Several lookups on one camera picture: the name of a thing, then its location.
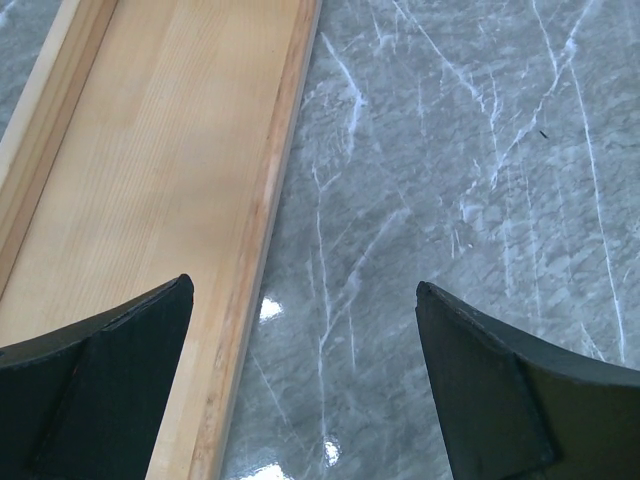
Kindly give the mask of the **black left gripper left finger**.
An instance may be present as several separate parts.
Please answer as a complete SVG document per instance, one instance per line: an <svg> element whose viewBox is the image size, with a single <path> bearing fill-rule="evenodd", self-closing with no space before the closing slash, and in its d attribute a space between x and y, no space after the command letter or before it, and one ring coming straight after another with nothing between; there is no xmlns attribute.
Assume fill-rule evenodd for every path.
<svg viewBox="0 0 640 480"><path fill-rule="evenodd" d="M1 350L4 479L145 478L193 309L182 274Z"/></svg>

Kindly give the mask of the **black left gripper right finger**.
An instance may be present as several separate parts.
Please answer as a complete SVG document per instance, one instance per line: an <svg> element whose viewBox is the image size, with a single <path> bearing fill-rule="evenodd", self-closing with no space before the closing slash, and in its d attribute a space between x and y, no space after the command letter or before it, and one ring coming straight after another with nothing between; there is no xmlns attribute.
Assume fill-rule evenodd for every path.
<svg viewBox="0 0 640 480"><path fill-rule="evenodd" d="M454 478L638 478L638 371L557 347L432 283L416 297Z"/></svg>

